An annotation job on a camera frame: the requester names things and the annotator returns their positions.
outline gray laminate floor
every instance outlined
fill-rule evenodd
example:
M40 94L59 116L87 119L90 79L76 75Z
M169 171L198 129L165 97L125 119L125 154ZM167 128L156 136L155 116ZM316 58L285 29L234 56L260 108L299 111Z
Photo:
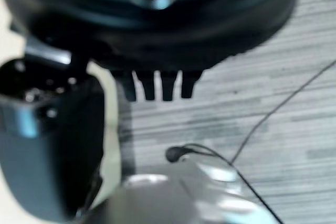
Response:
M134 150L137 170L185 142L231 158L267 112L334 59L336 0L299 0L271 41L205 73L193 100L121 106L125 153ZM237 166L285 223L335 224L336 67L264 123Z

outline comb teeth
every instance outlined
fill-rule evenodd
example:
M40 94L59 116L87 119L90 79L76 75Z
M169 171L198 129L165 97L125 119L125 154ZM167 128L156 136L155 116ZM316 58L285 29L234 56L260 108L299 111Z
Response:
M145 99L147 101L155 100L155 83L154 71L135 71L138 80L142 83ZM196 82L201 78L202 71L182 71L182 86L181 97L190 99L193 96L193 91ZM130 102L137 101L137 91L135 89L135 81L132 71L111 71L111 74L123 88L125 97ZM162 82L162 100L169 102L173 101L174 86L178 71L161 71Z

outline white wall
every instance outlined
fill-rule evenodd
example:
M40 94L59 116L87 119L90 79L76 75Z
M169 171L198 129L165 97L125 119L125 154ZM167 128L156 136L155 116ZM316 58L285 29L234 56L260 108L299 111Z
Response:
M10 58L21 56L24 48L23 38L8 30L9 22L10 15L3 0L0 0L0 65ZM96 203L99 203L111 194L120 180L120 153L117 135L118 106L115 83L109 73L94 64L90 65L89 72L99 78L106 91L107 128L104 142L105 155L101 171L104 178L104 185L96 201ZM29 216L21 209L8 190L2 172L0 172L0 223L47 223Z

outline black plastic housing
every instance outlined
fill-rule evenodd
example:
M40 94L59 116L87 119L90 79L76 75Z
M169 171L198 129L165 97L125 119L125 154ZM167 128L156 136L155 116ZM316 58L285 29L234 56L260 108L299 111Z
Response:
M57 223L84 206L103 157L103 90L93 76L75 77L69 84L69 73L24 59L0 68L4 177L27 212ZM28 102L31 89L41 93Z
M296 0L189 0L150 11L112 0L6 0L22 33L92 54L111 70L204 70L270 38Z

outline thin wire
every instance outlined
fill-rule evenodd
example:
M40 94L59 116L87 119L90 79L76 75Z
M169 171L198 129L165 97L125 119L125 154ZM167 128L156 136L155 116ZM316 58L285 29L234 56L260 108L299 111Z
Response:
M326 67L324 67L321 71L319 71L317 74L315 74L312 78L310 78L305 84L303 84L299 89L297 89L295 92L293 92L289 97L287 97L283 102L281 102L278 106L276 106L272 111L267 113L263 119L261 119L248 133L246 138L244 139L243 143L240 145L237 153L232 158L231 163L234 164L237 159L239 158L240 154L244 150L246 144L251 139L252 135L257 131L257 129L265 123L273 114L275 114L279 109L281 109L284 105L286 105L292 98L294 98L298 93L300 93L302 90L304 90L308 85L310 85L313 81L315 81L317 78L319 78L322 74L324 74L327 70L332 68L336 65L336 60L328 64Z
M197 148L202 148L207 150L208 152L212 153L213 156L217 156L220 159L222 159L225 163L227 163L229 166L234 168L237 171L237 174L240 176L240 178L244 181L246 186L253 192L253 194L260 200L260 202L265 206L265 208L273 215L273 217L280 223L280 224L285 224L283 220L273 211L273 209L267 204L267 202L259 195L259 193L254 189L254 187L250 184L250 182L244 177L244 175L235 167L228 159L223 157L221 154L218 152L214 151L213 149L206 147L202 144L185 144L183 147L197 147Z

